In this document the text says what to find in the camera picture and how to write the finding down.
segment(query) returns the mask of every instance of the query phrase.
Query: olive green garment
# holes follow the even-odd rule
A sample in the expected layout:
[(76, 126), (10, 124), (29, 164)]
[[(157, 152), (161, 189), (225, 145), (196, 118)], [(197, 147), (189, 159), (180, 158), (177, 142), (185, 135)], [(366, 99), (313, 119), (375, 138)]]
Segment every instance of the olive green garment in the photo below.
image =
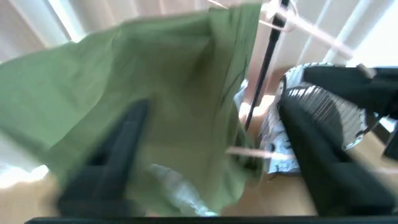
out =
[(233, 96), (251, 58), (260, 5), (125, 22), (81, 42), (0, 66), (0, 128), (58, 177), (61, 186), (132, 102), (150, 119), (128, 197), (178, 214), (157, 197), (150, 164), (181, 173), (212, 211), (237, 201), (246, 174), (225, 155), (235, 143)]

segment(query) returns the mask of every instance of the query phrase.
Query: green fabric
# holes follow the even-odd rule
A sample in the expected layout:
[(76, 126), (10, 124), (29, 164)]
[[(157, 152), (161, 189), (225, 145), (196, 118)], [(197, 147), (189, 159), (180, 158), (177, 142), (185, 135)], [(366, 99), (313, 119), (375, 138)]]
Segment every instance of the green fabric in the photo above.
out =
[(4, 63), (1, 131), (65, 186), (127, 107), (149, 98), (150, 121), (127, 196), (177, 214), (146, 173), (149, 164), (160, 164), (181, 173), (217, 212), (240, 197), (246, 179), (224, 152), (243, 131), (233, 96), (248, 68), (259, 11), (248, 4), (126, 22)]

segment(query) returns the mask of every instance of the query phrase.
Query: black pole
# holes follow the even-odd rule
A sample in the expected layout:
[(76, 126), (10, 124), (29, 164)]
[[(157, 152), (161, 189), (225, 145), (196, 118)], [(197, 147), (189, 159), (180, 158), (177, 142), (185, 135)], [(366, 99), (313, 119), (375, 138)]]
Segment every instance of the black pole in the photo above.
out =
[[(281, 7), (287, 7), (289, 5), (289, 0), (282, 0), (280, 3)], [(275, 16), (272, 20), (272, 24), (275, 26), (283, 27), (285, 26), (285, 21), (282, 19), (279, 19), (277, 16)], [(266, 74), (268, 71), (269, 63), (271, 62), (272, 54), (274, 53), (276, 43), (278, 42), (280, 36), (280, 31), (276, 29), (271, 30), (271, 34), (269, 36), (269, 43), (267, 46), (266, 54), (264, 56), (264, 60), (262, 61), (262, 67), (260, 71), (260, 76), (257, 79), (257, 86), (256, 86), (256, 92), (254, 94), (253, 101), (251, 103), (250, 107), (250, 112), (246, 118), (246, 124), (244, 125), (244, 128), (246, 130), (249, 129), (250, 126), (250, 120), (253, 117), (253, 111), (254, 107), (256, 106), (256, 103), (259, 99), (259, 95), (261, 92), (262, 84), (264, 84), (264, 80), (266, 79)]]

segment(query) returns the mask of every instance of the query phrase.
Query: black cable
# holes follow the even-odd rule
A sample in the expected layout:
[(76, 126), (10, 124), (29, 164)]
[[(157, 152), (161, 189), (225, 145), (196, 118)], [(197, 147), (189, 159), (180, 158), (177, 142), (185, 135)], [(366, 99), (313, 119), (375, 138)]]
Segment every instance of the black cable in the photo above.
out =
[[(280, 3), (281, 7), (287, 7), (289, 5), (289, 0), (282, 0)], [(282, 19), (279, 19), (277, 16), (274, 17), (272, 20), (272, 24), (275, 26), (283, 27), (285, 26), (285, 21)], [(269, 36), (269, 43), (267, 46), (266, 54), (264, 56), (264, 60), (262, 61), (262, 67), (260, 71), (260, 77), (257, 79), (257, 86), (256, 86), (256, 92), (254, 94), (253, 101), (251, 103), (250, 107), (250, 112), (246, 118), (246, 124), (244, 125), (245, 130), (249, 129), (250, 126), (250, 120), (253, 117), (253, 111), (254, 107), (256, 106), (256, 103), (259, 99), (259, 95), (261, 92), (262, 84), (264, 83), (264, 80), (266, 79), (266, 74), (268, 71), (269, 63), (271, 62), (272, 54), (274, 53), (276, 43), (278, 42), (280, 36), (280, 31), (277, 29), (272, 29), (271, 34)]]

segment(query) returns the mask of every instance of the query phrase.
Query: green cloth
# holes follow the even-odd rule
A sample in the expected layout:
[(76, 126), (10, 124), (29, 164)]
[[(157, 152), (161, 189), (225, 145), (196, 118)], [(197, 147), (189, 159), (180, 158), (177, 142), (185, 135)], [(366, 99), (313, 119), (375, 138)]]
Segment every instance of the green cloth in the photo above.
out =
[(148, 98), (150, 120), (128, 197), (177, 214), (147, 173), (181, 173), (209, 209), (237, 201), (246, 174), (224, 153), (234, 145), (233, 96), (246, 74), (260, 5), (145, 19), (81, 42), (0, 66), (0, 129), (23, 144), (61, 186), (134, 101)]

